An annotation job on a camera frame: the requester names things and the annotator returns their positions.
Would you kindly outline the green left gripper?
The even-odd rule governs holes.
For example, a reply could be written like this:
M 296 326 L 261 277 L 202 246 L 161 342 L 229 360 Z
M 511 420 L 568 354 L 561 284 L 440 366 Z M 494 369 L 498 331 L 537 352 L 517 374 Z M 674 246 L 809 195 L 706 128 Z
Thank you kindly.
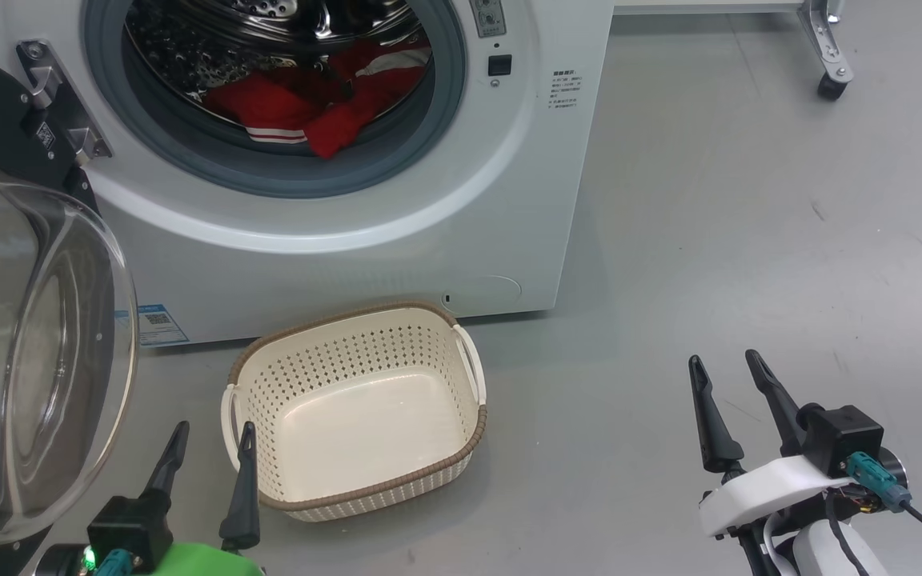
M 177 471 L 182 467 L 190 423 L 179 422 L 165 445 L 144 497 L 171 498 Z M 259 463 L 253 422 L 246 422 L 238 448 L 239 471 L 227 516 L 221 522 L 221 546 L 200 542 L 176 542 L 151 570 L 138 568 L 138 575 L 266 575 L 264 569 L 243 550 L 258 546 L 261 540 L 259 518 Z

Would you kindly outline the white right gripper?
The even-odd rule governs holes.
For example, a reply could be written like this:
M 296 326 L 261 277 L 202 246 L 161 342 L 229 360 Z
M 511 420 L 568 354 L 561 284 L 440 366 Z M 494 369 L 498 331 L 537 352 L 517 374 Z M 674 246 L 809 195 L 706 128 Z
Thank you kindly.
M 771 409 L 782 458 L 745 473 L 740 466 L 745 452 L 733 440 L 714 401 L 712 379 L 701 357 L 691 356 L 689 386 L 703 468 L 713 474 L 739 474 L 703 496 L 699 504 L 702 530 L 709 538 L 739 540 L 751 575 L 852 575 L 855 564 L 849 557 L 854 550 L 842 547 L 851 531 L 824 515 L 815 528 L 798 533 L 793 546 L 796 561 L 776 553 L 773 530 L 786 522 L 790 506 L 848 486 L 853 480 L 828 478 L 804 456 L 796 456 L 801 455 L 805 440 L 805 431 L 797 422 L 798 405 L 757 350 L 746 350 L 745 358 L 757 390 Z

